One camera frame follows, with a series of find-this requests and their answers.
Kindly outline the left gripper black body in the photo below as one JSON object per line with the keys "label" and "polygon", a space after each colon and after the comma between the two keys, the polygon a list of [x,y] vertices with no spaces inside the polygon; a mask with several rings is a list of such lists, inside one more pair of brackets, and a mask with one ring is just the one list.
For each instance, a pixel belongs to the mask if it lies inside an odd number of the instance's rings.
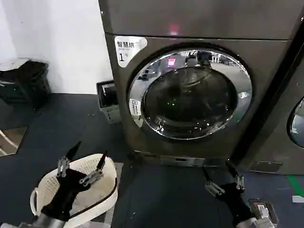
{"label": "left gripper black body", "polygon": [[53,219],[69,220],[70,211],[73,202],[78,193],[86,191],[90,188],[80,184],[80,180],[86,177],[82,172],[67,169],[65,177],[58,177],[59,189],[54,195],[49,204],[44,206],[41,210],[43,214]]}

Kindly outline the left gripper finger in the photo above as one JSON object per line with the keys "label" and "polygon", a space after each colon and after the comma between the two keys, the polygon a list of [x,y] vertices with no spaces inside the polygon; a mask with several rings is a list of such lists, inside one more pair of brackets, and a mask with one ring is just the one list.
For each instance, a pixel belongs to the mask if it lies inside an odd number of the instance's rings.
{"label": "left gripper finger", "polygon": [[57,178],[66,177],[67,170],[69,169],[70,161],[76,155],[80,145],[81,145],[81,142],[80,141],[77,142],[76,145],[74,145],[71,149],[68,150],[68,152],[65,156],[61,157],[58,160],[58,163],[57,163]]}
{"label": "left gripper finger", "polygon": [[80,185],[86,187],[88,185],[95,183],[103,176],[103,168],[105,166],[107,155],[108,155],[108,151],[105,151],[101,159],[99,160],[96,169],[91,173],[89,173],[88,175],[86,175],[84,178],[79,180]]}

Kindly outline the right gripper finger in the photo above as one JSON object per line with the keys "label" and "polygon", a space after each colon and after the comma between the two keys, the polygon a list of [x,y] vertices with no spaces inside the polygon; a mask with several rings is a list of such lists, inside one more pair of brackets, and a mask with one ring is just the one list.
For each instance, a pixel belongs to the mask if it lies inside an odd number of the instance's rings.
{"label": "right gripper finger", "polygon": [[236,170],[235,166],[231,164],[229,161],[226,161],[226,166],[228,168],[229,173],[236,181],[236,188],[238,190],[245,190],[244,176],[240,175]]}
{"label": "right gripper finger", "polygon": [[212,196],[221,196],[225,193],[225,191],[218,186],[216,183],[214,183],[212,181],[212,179],[210,178],[206,168],[203,166],[202,167],[205,179],[206,179],[206,183],[205,183],[205,188],[206,190],[212,195]]}

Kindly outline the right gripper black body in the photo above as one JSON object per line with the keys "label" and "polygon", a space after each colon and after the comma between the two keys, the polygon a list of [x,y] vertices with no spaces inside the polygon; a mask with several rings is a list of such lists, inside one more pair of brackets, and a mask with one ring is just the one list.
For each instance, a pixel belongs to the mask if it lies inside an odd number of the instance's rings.
{"label": "right gripper black body", "polygon": [[241,189],[237,189],[235,182],[227,183],[220,186],[225,192],[218,196],[218,199],[225,202],[232,214],[233,222],[242,222],[254,218],[254,214],[245,204],[242,198]]}

